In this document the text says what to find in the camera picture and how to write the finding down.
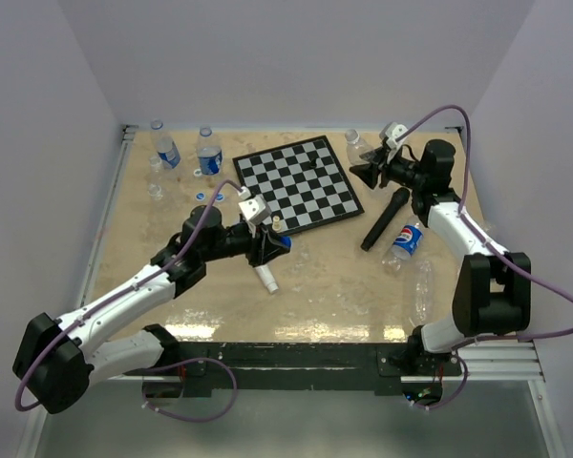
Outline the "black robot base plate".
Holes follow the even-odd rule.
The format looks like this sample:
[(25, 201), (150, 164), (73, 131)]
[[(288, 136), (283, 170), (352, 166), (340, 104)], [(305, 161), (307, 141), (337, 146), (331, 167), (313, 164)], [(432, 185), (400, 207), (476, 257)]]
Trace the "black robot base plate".
[(413, 350), (406, 343), (218, 343), (180, 342), (160, 360), (162, 374), (183, 382), (187, 397), (232, 386), (227, 373), (205, 357), (227, 365), (240, 390), (368, 391), (399, 396), (405, 377), (429, 380), (438, 373), (459, 376), (449, 354)]

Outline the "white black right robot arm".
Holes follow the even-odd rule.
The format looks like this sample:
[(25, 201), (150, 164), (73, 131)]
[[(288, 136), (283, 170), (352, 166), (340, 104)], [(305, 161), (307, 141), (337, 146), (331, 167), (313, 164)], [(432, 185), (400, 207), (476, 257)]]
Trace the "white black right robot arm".
[(419, 325), (407, 352), (394, 364), (419, 375), (440, 363), (440, 354), (485, 337), (511, 337), (530, 323), (530, 259), (523, 253), (493, 247), (491, 238), (469, 219), (451, 186), (455, 147), (442, 139), (428, 141), (421, 158), (405, 158), (381, 146), (350, 171), (369, 188), (393, 181), (413, 213), (435, 232), (460, 260), (452, 310), (446, 318)]

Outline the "clear bottle without label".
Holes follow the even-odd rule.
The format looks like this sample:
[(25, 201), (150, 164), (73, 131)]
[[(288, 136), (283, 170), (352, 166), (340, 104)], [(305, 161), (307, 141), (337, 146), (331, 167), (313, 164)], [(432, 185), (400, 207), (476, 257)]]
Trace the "clear bottle without label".
[(365, 165), (374, 156), (374, 148), (355, 129), (345, 131), (347, 157), (351, 166)]

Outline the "Pepsi labelled bottle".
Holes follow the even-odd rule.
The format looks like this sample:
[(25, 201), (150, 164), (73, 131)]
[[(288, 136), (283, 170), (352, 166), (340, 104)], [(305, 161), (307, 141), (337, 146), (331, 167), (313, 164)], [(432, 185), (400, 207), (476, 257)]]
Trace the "Pepsi labelled bottle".
[(386, 251), (382, 266), (393, 272), (398, 272), (410, 261), (424, 238), (424, 225), (417, 216), (407, 219), (399, 234)]

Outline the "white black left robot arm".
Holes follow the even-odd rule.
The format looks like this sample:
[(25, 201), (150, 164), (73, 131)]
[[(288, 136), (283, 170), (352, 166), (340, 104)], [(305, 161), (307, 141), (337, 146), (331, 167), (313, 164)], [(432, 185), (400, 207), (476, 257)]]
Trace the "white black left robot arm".
[(130, 280), (73, 312), (31, 319), (19, 345), (13, 373), (20, 385), (15, 407), (29, 391), (51, 414), (75, 404), (93, 385), (139, 369), (172, 372), (179, 343), (152, 324), (124, 339), (115, 334), (148, 311), (171, 302), (200, 282), (210, 261), (243, 256), (252, 267), (289, 253), (291, 240), (255, 217), (248, 202), (238, 223), (223, 226), (218, 208), (198, 206), (180, 231)]

